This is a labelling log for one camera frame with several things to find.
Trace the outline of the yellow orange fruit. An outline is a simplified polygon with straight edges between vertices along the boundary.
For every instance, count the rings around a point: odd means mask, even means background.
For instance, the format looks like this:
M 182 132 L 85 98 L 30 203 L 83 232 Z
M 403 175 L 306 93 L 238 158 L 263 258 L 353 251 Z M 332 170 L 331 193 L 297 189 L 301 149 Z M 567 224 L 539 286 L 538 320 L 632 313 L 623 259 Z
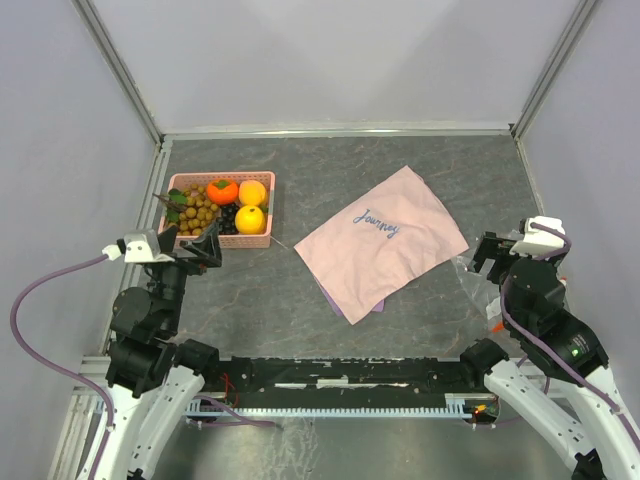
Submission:
M 236 212 L 234 223 L 239 234 L 260 235 L 266 229 L 267 217 L 260 207 L 245 205 Z

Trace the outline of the brown longan bunch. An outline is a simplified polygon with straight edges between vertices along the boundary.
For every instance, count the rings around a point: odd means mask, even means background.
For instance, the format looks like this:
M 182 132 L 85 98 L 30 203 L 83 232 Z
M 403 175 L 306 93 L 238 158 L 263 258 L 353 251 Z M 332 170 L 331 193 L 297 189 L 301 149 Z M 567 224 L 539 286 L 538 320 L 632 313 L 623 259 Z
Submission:
M 198 183 L 170 186 L 155 194 L 162 215 L 158 231 L 177 228 L 179 239 L 202 234 L 218 217 L 218 205 L 206 195 L 205 187 Z

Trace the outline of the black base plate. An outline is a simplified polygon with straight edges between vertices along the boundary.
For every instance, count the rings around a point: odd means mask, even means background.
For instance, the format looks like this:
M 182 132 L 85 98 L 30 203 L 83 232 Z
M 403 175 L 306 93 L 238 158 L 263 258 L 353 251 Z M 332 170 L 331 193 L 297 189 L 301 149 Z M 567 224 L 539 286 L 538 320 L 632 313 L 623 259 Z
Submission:
M 205 380 L 205 393 L 240 408 L 443 407 L 448 398 L 493 397 L 458 361 L 435 358 L 282 359 L 233 357 Z

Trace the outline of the pink cloth with lettering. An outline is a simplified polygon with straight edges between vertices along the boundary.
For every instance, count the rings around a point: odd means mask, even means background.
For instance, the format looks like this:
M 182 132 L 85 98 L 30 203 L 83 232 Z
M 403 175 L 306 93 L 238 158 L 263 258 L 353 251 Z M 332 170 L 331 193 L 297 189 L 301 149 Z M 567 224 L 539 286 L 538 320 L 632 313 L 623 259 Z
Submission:
M 354 325 L 391 294 L 469 245 L 425 181 L 405 166 L 295 245 Z

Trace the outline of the yellow peach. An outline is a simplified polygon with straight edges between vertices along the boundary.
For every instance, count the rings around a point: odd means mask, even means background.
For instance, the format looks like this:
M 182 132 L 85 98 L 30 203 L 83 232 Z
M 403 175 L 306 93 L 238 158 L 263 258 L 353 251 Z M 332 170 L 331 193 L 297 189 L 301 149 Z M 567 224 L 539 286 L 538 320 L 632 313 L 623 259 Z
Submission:
M 267 199 L 266 187 L 257 180 L 245 180 L 240 183 L 238 200 L 242 205 L 261 206 Z

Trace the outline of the purple cloth underneath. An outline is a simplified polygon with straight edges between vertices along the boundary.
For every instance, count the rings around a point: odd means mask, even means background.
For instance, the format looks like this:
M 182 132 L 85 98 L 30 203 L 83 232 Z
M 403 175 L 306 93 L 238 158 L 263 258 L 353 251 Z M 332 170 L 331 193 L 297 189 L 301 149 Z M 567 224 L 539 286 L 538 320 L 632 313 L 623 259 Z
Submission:
M 325 296 L 326 300 L 328 301 L 329 305 L 331 306 L 333 312 L 337 315 L 337 316 L 341 316 L 344 317 L 344 312 L 340 309 L 340 307 L 338 306 L 338 304 L 334 301 L 334 299 L 329 295 L 329 293 L 324 289 L 324 287 L 317 282 L 321 292 L 323 293 L 323 295 Z M 381 313 L 384 310 L 384 304 L 385 304 L 385 300 L 381 300 L 379 303 L 377 303 L 373 309 L 371 310 L 371 312 L 376 312 L 376 313 Z

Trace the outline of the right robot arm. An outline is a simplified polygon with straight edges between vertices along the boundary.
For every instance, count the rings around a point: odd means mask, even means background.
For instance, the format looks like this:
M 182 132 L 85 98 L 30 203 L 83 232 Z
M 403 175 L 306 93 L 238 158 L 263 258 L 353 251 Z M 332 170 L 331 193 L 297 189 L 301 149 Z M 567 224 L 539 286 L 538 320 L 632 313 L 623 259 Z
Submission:
M 485 338 L 460 356 L 460 382 L 506 402 L 555 451 L 574 479 L 636 479 L 639 428 L 627 412 L 609 358 L 594 331 L 564 306 L 558 267 L 571 242 L 562 232 L 531 222 L 521 240 L 487 232 L 469 264 L 493 263 L 488 280 L 500 292 L 502 322 L 527 360 L 557 385 L 567 413 L 520 372 L 508 354 Z

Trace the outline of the clear zip top bag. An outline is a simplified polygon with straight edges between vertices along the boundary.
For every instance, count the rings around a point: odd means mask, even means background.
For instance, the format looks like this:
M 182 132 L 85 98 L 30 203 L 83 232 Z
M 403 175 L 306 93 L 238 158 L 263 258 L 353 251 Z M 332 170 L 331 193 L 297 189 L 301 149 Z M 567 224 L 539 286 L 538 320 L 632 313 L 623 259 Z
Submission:
M 451 262 L 462 289 L 485 318 L 488 331 L 493 334 L 502 331 L 499 288 L 486 279 L 486 268 L 482 267 L 480 273 L 474 272 L 470 267 L 471 259 L 465 256 L 453 257 Z

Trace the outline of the orange persimmon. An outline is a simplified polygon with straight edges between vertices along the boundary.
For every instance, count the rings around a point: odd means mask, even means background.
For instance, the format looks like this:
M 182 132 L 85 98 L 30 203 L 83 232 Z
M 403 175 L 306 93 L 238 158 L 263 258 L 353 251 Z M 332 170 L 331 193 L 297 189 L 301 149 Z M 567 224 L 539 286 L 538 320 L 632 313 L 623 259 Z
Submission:
M 230 179 L 213 180 L 207 185 L 206 194 L 218 206 L 233 204 L 239 196 L 239 185 Z

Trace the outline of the pink plastic basket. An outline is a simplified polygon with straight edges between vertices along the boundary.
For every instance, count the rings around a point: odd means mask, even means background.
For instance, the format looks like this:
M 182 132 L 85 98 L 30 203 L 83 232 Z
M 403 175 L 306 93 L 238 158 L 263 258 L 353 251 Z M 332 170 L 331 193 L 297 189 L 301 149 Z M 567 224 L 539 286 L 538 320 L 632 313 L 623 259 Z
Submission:
M 181 245 L 217 225 L 223 248 L 267 248 L 275 185 L 271 171 L 175 174 L 161 195 L 165 205 L 158 230 L 176 226 L 176 244 Z

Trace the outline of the black grape bunch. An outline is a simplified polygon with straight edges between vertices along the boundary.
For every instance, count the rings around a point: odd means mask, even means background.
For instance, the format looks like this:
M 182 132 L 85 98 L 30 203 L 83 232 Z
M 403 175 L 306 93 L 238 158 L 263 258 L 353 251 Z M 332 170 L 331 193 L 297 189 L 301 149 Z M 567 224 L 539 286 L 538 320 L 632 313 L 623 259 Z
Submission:
M 219 207 L 219 215 L 216 223 L 220 235 L 237 235 L 239 233 L 235 218 L 240 206 L 236 203 L 230 203 Z

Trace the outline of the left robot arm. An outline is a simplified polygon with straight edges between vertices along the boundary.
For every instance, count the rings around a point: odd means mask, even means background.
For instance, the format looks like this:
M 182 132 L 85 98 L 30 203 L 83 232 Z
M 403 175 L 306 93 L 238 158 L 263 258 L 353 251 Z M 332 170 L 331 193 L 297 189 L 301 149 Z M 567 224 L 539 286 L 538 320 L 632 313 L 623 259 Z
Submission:
M 219 352 L 198 341 L 173 343 L 186 283 L 222 264 L 218 227 L 192 240 L 178 230 L 139 230 L 104 252 L 139 265 L 149 281 L 120 292 L 112 306 L 104 431 L 94 437 L 81 479 L 150 479 L 184 412 L 221 378 Z

